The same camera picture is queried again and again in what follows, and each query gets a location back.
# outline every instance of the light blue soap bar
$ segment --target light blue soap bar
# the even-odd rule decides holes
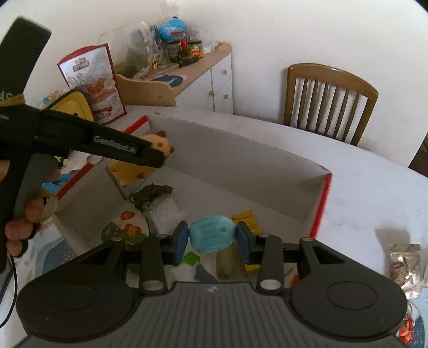
[[[226,249],[234,240],[236,227],[225,216],[210,215],[195,221],[189,228],[190,242],[196,252],[209,254]]]

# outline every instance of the ribbed gray surface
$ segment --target ribbed gray surface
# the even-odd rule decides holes
[[[300,324],[283,300],[255,293],[247,283],[178,283],[165,296],[147,298],[121,328],[82,343],[30,337],[20,348],[403,348],[395,338],[348,343]]]

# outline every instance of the metal screw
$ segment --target metal screw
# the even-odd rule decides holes
[[[265,290],[278,290],[281,283],[275,279],[265,279],[260,282],[260,287]]]
[[[146,280],[143,283],[143,288],[146,289],[147,291],[158,291],[163,288],[163,282],[155,279]]]

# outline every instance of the red and white package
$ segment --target red and white package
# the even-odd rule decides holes
[[[69,87],[83,93],[96,123],[110,123],[126,115],[108,44],[80,48],[64,57],[58,67]]]

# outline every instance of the cabinet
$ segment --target cabinet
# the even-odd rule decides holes
[[[231,52],[229,44],[221,43],[215,52],[205,54],[196,63],[164,72],[184,77],[176,87],[116,75],[121,99],[125,105],[172,106],[232,114]]]

